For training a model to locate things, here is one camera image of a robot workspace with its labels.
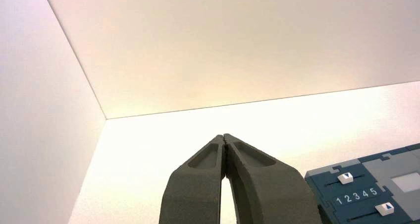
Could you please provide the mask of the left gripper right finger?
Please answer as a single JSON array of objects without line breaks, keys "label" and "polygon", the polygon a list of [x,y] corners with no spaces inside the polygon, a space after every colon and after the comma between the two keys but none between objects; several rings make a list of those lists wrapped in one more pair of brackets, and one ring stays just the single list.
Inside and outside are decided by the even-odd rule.
[{"label": "left gripper right finger", "polygon": [[224,141],[237,223],[321,223],[315,196],[294,167],[231,134]]}]

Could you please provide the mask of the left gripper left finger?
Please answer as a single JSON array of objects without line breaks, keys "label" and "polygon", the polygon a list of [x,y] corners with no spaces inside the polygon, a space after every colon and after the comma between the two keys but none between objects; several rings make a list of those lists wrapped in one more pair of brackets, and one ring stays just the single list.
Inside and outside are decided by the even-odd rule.
[{"label": "left gripper left finger", "polygon": [[218,224],[225,174],[225,142],[217,135],[169,177],[159,223]]}]

